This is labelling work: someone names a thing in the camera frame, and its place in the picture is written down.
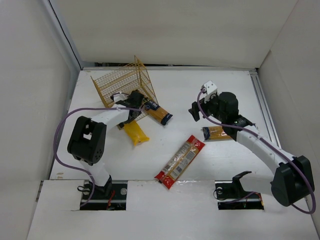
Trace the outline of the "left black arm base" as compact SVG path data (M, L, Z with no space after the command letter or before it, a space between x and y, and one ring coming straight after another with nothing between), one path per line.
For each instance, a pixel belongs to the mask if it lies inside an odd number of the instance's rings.
M127 206L128 182L116 180L112 182L112 187L108 196L104 196L95 190L92 198L83 205L91 194L91 182L86 180L83 186L78 186L81 193L81 211L125 211Z

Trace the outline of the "red white spaghetti bag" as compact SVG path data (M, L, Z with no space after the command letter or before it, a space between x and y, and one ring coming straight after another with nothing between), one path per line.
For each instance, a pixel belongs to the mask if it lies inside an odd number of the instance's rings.
M154 178L169 190L204 146L205 143L191 135Z

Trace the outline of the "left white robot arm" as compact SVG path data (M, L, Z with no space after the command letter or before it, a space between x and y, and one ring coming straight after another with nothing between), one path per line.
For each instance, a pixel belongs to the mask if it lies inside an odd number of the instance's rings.
M124 129L134 144L145 142L148 137L136 122L147 104L153 104L140 91L130 94L117 92L111 96L114 105L94 117L80 116L75 122L67 152L80 161L89 175L89 193L92 197L107 198L112 192L112 177L101 158L105 151L107 132L114 127Z

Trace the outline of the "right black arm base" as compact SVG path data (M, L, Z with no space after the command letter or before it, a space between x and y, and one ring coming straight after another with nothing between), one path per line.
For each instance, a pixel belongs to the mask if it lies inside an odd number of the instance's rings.
M215 181L213 196L218 210L264 210L259 192L245 191L231 180Z

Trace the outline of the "yellow spaghetti bag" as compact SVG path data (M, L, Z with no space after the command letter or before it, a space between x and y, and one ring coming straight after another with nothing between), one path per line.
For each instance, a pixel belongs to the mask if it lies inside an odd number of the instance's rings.
M134 146L138 144L148 142L150 138L144 133L138 123L133 120L130 123L127 123L123 127L125 133L129 136L132 140Z

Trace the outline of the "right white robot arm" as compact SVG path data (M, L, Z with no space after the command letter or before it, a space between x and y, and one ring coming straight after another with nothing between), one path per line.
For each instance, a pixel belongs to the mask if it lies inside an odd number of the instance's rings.
M298 208L298 211L309 215L314 213L317 202L309 159L288 153L262 136L255 124L239 113L235 94L202 89L199 95L204 97L198 96L188 110L193 119L197 122L205 118L221 126L229 137L250 150L271 171L273 178L264 184L264 194L273 196L284 207L294 208L296 202L310 196L312 208Z

